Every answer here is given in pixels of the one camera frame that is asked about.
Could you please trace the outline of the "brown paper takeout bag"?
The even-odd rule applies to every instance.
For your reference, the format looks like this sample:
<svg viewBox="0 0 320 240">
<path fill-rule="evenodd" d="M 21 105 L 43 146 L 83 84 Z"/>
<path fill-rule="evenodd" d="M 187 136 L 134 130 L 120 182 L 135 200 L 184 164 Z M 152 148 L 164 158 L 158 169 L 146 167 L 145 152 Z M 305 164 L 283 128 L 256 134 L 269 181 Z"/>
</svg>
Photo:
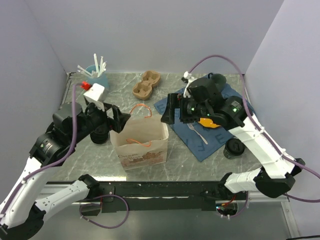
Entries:
<svg viewBox="0 0 320 240">
<path fill-rule="evenodd" d="M 110 142 L 114 147 L 122 168 L 127 170 L 149 167 L 167 161 L 169 130 L 161 122 L 159 114 L 153 114 L 145 104 L 136 104 L 137 107 L 148 109 L 148 115 L 133 116 L 126 122 L 120 133 L 110 131 Z"/>
</svg>

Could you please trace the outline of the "black coffee cup lid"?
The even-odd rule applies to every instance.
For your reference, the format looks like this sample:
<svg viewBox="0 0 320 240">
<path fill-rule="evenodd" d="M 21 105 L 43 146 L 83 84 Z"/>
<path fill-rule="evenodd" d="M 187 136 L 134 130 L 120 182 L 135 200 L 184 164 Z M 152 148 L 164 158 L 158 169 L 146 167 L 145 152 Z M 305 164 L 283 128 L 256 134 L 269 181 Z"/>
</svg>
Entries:
<svg viewBox="0 0 320 240">
<path fill-rule="evenodd" d="M 245 145 L 239 139 L 231 138 L 226 142 L 225 149 L 232 155 L 241 155 L 245 151 Z"/>
</svg>

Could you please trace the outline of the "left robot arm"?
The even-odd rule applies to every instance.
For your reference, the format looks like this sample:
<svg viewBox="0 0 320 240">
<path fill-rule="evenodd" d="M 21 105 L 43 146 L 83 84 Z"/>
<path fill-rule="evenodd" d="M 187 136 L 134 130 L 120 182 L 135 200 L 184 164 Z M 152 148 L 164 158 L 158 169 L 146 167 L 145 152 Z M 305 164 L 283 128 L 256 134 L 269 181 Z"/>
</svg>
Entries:
<svg viewBox="0 0 320 240">
<path fill-rule="evenodd" d="M 86 109 L 77 102 L 61 105 L 46 132 L 37 138 L 22 174 L 0 205 L 0 238 L 28 240 L 49 218 L 69 205 L 80 200 L 94 201 L 101 193 L 100 184 L 89 174 L 49 197 L 38 196 L 80 141 L 89 136 L 93 143 L 102 145 L 109 132 L 120 133 L 130 117 L 109 103 L 103 103 L 102 109 L 94 103 Z"/>
</svg>

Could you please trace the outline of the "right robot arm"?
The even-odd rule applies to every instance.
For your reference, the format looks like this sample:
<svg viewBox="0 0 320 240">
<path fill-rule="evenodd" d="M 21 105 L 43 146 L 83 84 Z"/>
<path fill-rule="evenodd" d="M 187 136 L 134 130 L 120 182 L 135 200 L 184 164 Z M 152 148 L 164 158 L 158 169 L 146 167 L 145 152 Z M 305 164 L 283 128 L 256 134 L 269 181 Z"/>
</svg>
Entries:
<svg viewBox="0 0 320 240">
<path fill-rule="evenodd" d="M 261 168 L 224 175 L 218 188 L 223 199 L 228 200 L 239 192 L 259 191 L 269 198 L 289 192 L 296 182 L 295 175 L 302 171 L 298 164 L 305 162 L 293 158 L 284 149 L 277 152 L 277 145 L 270 143 L 270 135 L 259 124 L 256 115 L 245 109 L 242 98 L 223 97 L 226 82 L 222 74 L 209 74 L 188 84 L 185 88 L 187 97 L 180 93 L 168 94 L 161 122 L 173 125 L 176 109 L 184 124 L 210 119 L 240 140 L 258 159 Z"/>
</svg>

